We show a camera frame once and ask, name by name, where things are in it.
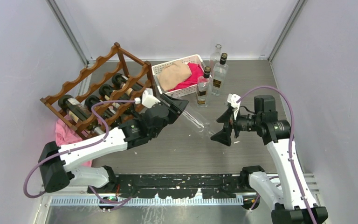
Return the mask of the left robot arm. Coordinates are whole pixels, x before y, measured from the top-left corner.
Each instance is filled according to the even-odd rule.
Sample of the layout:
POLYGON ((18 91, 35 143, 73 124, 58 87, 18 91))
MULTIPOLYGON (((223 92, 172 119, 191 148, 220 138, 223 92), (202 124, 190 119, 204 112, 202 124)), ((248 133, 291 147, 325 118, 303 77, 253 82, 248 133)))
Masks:
POLYGON ((164 127, 173 124, 189 102, 166 94, 157 99, 145 93, 135 103, 145 106, 145 112, 108 133, 67 145, 59 146, 55 141, 47 143, 38 162, 44 191, 52 193, 69 185, 89 185, 107 193, 113 192, 117 187, 117 179, 111 167, 92 168, 83 164, 106 154, 148 143, 164 127))

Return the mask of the black-neck green wine bottle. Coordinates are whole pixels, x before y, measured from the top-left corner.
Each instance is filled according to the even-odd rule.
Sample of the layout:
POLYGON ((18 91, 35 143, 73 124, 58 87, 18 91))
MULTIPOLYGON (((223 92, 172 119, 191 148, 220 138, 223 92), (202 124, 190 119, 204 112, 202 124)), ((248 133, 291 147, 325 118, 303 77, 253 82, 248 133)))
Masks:
MULTIPOLYGON (((98 93, 100 94, 100 96, 102 96, 104 98, 104 100, 109 100, 111 94, 116 91, 116 89, 114 87, 112 87, 109 84, 103 84, 99 90, 98 93)), ((126 93, 121 96, 118 100, 130 100, 130 96, 127 95, 126 93)), ((134 105, 131 105, 129 108, 126 109, 126 111, 124 112, 124 114, 126 115, 132 115, 134 112, 134 105)))

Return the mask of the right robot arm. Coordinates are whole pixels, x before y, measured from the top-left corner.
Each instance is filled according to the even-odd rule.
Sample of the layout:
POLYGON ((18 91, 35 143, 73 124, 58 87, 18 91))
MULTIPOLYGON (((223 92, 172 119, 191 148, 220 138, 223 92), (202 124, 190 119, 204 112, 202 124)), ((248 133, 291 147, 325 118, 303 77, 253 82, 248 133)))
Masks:
POLYGON ((238 137, 242 131, 256 132, 273 158, 280 181, 277 187, 261 166, 243 167, 241 188, 258 193, 269 206, 274 224, 324 223, 328 218, 327 209, 317 204, 307 185, 294 149, 290 123, 278 119, 275 98, 255 96, 255 111, 247 115, 241 115, 240 108, 240 96, 229 94, 227 110, 216 120, 223 128, 210 139, 231 146, 231 133, 238 137))

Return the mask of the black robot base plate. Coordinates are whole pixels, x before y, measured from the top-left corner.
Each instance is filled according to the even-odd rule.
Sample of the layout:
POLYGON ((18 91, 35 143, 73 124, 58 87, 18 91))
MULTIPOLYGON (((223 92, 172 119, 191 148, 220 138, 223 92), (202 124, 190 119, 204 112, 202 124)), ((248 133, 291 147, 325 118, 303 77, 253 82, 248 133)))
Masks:
POLYGON ((120 174, 112 183, 96 188, 101 194, 118 193, 123 197, 172 199, 194 198, 198 191, 203 199, 233 198, 236 194, 255 193, 240 174, 120 174))

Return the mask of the silver-neck dark wine bottle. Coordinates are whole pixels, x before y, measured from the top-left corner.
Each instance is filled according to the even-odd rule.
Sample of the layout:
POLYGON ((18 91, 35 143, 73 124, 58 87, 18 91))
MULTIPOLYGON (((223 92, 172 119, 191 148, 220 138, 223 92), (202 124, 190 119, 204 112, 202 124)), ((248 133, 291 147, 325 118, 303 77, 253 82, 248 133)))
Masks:
MULTIPOLYGON (((95 95, 91 95, 89 97, 87 97, 85 99, 85 105, 86 107, 91 110, 92 106, 95 105, 96 103, 102 102, 102 100, 100 100, 97 96, 95 95)), ((108 119, 113 117, 116 114, 116 109, 115 107, 113 107, 112 105, 103 112, 103 114, 101 115, 101 117, 103 119, 108 119)), ((121 124, 121 117, 119 116, 114 122, 111 123, 111 127, 116 127, 119 126, 121 124)))

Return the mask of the clear drinking glass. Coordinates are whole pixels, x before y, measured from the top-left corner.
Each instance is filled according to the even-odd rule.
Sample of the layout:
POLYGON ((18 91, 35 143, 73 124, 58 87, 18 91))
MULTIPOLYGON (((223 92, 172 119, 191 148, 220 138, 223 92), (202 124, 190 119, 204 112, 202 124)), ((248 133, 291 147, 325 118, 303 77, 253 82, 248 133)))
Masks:
POLYGON ((186 126, 191 128, 194 132, 200 135, 202 138, 210 138, 215 134, 214 130, 211 128, 209 120, 207 120, 203 115, 195 110, 191 102, 189 102, 178 117, 178 121, 184 123, 186 126))

